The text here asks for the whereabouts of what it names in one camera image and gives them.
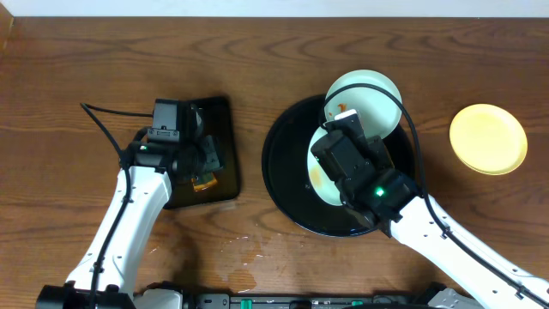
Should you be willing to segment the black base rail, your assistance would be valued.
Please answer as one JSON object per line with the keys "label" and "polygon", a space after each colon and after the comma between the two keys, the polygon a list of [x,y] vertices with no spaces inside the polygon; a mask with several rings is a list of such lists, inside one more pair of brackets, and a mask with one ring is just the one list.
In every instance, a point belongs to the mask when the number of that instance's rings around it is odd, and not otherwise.
{"label": "black base rail", "polygon": [[185,295],[179,300],[155,300],[151,294],[136,299],[136,308],[195,309],[336,309],[336,308],[428,308],[406,296],[304,297],[228,294]]}

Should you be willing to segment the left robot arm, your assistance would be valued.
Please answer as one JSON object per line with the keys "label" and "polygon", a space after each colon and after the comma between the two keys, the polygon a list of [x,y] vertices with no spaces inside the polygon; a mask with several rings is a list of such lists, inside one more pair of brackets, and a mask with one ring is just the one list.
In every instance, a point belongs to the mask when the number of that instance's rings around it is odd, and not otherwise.
{"label": "left robot arm", "polygon": [[38,308],[192,308],[192,295],[170,282],[135,293],[136,275],[160,211],[178,179],[222,168],[212,136],[181,142],[134,139],[122,153],[111,204],[81,262],[62,286],[45,285]]}

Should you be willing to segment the orange green scrub sponge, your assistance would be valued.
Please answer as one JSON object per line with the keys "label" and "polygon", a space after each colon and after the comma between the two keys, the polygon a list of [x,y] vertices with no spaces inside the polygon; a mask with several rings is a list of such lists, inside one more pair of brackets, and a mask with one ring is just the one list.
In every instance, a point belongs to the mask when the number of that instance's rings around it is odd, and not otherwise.
{"label": "orange green scrub sponge", "polygon": [[215,177],[214,173],[204,173],[202,175],[195,176],[192,180],[192,187],[194,192],[204,191],[208,188],[216,186],[218,180]]}

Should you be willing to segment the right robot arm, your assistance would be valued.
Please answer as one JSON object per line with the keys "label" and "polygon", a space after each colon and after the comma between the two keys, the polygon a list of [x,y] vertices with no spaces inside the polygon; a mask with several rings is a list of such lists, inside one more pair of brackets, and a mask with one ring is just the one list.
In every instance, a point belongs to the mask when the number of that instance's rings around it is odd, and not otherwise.
{"label": "right robot arm", "polygon": [[317,129],[307,165],[317,195],[435,264],[485,308],[546,308],[548,282],[513,264],[422,192],[406,137]]}

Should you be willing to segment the light blue plate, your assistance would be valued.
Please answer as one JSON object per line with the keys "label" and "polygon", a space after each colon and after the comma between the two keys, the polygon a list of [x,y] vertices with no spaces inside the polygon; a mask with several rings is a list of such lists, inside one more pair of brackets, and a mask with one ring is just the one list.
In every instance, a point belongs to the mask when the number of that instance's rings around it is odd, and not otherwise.
{"label": "light blue plate", "polygon": [[326,134],[327,131],[325,129],[318,127],[312,135],[307,150],[307,171],[312,188],[320,199],[329,205],[339,207],[342,205],[342,202],[340,199],[340,192],[336,188],[335,182],[328,177],[320,166],[317,158],[311,152],[314,143]]}
{"label": "light blue plate", "polygon": [[[396,85],[387,76],[374,70],[354,70],[339,77],[329,88],[326,98],[340,88],[355,83],[375,85],[401,101]],[[357,112],[366,137],[385,138],[401,119],[400,108],[389,96],[376,89],[362,87],[338,93],[325,105],[323,114],[327,121],[332,121],[338,114],[352,109]]]}

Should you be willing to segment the black rectangular tray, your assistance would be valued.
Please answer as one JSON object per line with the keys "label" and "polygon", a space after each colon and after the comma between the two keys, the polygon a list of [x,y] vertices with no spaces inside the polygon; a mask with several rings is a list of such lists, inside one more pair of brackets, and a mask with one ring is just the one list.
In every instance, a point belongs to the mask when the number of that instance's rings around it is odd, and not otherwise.
{"label": "black rectangular tray", "polygon": [[201,112],[204,135],[211,135],[218,143],[218,154],[224,167],[214,172],[217,183],[202,191],[194,191],[191,182],[178,181],[164,209],[181,209],[198,204],[217,203],[234,199],[241,191],[240,169],[234,134],[232,114],[227,97],[217,96],[190,100]]}

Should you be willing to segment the yellow plate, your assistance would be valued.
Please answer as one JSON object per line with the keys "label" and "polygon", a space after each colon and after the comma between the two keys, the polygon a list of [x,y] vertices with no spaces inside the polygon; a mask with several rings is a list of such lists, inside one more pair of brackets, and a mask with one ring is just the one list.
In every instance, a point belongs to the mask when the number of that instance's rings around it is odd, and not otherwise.
{"label": "yellow plate", "polygon": [[449,141],[464,165],[487,175],[516,170],[528,152],[520,122],[503,108],[489,104],[460,110],[450,123]]}

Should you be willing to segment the black round tray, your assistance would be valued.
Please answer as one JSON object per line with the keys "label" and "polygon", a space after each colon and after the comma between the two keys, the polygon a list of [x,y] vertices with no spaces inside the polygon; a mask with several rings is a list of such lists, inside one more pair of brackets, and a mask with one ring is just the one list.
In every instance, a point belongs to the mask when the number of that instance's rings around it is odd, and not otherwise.
{"label": "black round tray", "polygon": [[262,150],[265,186],[282,213],[313,233],[329,237],[371,233],[358,212],[325,202],[310,181],[310,144],[320,133],[323,104],[321,95],[301,100],[274,122]]}

